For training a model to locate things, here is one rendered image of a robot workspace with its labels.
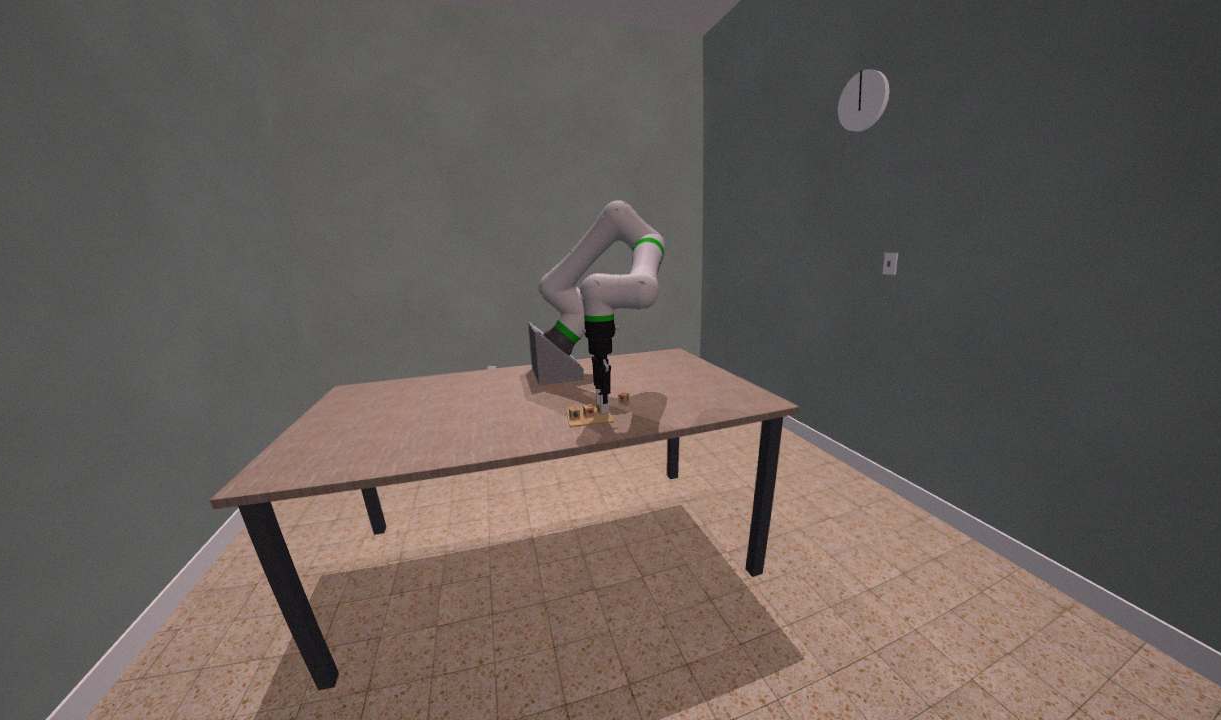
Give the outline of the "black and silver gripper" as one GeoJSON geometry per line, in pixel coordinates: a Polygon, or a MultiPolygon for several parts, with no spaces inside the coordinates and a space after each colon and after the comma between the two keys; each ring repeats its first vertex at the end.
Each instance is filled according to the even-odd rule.
{"type": "Polygon", "coordinates": [[[609,364],[607,354],[613,354],[613,338],[607,338],[607,340],[590,340],[589,338],[589,348],[590,354],[595,355],[591,359],[593,364],[596,408],[600,404],[601,414],[609,412],[610,365],[607,365],[609,364]]]}

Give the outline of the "tan square mat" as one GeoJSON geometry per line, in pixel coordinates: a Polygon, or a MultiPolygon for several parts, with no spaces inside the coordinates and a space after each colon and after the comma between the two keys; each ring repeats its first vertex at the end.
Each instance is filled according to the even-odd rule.
{"type": "Polygon", "coordinates": [[[610,421],[614,421],[613,416],[610,416],[610,412],[600,415],[597,408],[596,406],[593,408],[595,408],[595,416],[584,416],[582,408],[579,408],[581,409],[581,419],[570,419],[569,409],[567,409],[567,416],[570,427],[584,427],[584,425],[593,425],[593,423],[610,423],[610,421]]]}

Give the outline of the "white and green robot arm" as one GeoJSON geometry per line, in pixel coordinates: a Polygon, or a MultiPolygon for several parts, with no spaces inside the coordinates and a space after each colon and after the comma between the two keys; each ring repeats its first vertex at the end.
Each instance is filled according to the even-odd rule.
{"type": "Polygon", "coordinates": [[[614,323],[617,308],[646,309],[659,299],[657,272],[664,251],[659,232],[639,218],[628,203],[607,204],[582,240],[540,281],[542,299],[560,312],[558,323],[543,336],[569,356],[582,336],[590,340],[613,338],[619,329],[614,323]],[[630,275],[589,275],[578,290],[581,275],[615,240],[632,250],[630,275]]]}

